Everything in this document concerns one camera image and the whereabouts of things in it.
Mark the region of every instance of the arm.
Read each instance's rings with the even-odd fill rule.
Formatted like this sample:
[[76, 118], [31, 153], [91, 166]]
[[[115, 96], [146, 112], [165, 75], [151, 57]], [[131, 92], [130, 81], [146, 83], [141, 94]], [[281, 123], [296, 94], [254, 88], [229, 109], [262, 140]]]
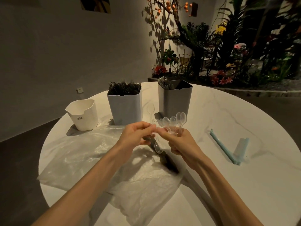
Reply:
[[130, 158], [133, 148], [139, 144], [150, 144], [141, 138], [155, 129], [155, 125], [150, 126], [146, 122], [127, 125], [107, 154], [32, 226], [77, 225], [107, 188], [112, 176]]
[[225, 226], [263, 226], [243, 200], [223, 177], [213, 162], [201, 151], [188, 130], [181, 137], [172, 136], [164, 129], [157, 129], [169, 141], [171, 152], [182, 156], [204, 182]]

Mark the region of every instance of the white cup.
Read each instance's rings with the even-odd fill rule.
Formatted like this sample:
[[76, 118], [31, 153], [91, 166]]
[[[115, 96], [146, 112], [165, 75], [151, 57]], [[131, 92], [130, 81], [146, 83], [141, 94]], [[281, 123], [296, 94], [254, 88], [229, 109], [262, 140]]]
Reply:
[[66, 112], [79, 131], [88, 131], [98, 124], [95, 101], [93, 99], [77, 100], [71, 102]]

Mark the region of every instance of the table top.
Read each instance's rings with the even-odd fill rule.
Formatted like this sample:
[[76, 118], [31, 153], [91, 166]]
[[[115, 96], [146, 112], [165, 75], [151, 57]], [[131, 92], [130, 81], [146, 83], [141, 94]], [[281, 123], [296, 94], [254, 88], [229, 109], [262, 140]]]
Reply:
[[[142, 83], [143, 120], [149, 121], [145, 105], [158, 108], [158, 83]], [[107, 91], [92, 96], [99, 125], [112, 118]], [[56, 151], [46, 145], [65, 137], [73, 125], [65, 114], [48, 134], [40, 154], [39, 174]], [[301, 153], [289, 134], [268, 114], [254, 105], [223, 91], [193, 85], [187, 122], [188, 129], [203, 152], [251, 211], [265, 225], [295, 226], [301, 217]], [[240, 139], [250, 138], [244, 162], [234, 165], [210, 136], [210, 129], [234, 152]], [[199, 176], [189, 168], [190, 188], [181, 184], [174, 196], [154, 216], [153, 225], [215, 225], [208, 192]], [[41, 184], [49, 206], [65, 193]], [[129, 225], [126, 217], [112, 205], [103, 206], [95, 225]]]

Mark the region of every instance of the crumpled plastic bag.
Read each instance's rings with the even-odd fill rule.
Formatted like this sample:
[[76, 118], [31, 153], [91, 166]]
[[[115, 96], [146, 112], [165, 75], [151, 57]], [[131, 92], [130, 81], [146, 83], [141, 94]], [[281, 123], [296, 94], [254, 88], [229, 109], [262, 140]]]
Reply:
[[[103, 126], [50, 144], [57, 154], [38, 179], [42, 184], [69, 190], [117, 142], [123, 128]], [[180, 171], [178, 175], [163, 166], [150, 147], [141, 145], [111, 179], [106, 190], [113, 194], [111, 204], [120, 209], [131, 226], [147, 225], [176, 192], [186, 164], [180, 157], [169, 155]]]

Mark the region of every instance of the floor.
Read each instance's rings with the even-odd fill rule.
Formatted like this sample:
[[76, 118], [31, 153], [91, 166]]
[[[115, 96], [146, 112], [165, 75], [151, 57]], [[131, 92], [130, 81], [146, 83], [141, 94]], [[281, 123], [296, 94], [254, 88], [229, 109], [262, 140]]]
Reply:
[[[274, 118], [301, 149], [301, 98], [244, 98]], [[31, 225], [48, 205], [38, 176], [40, 151], [57, 120], [0, 143], [0, 224]]]

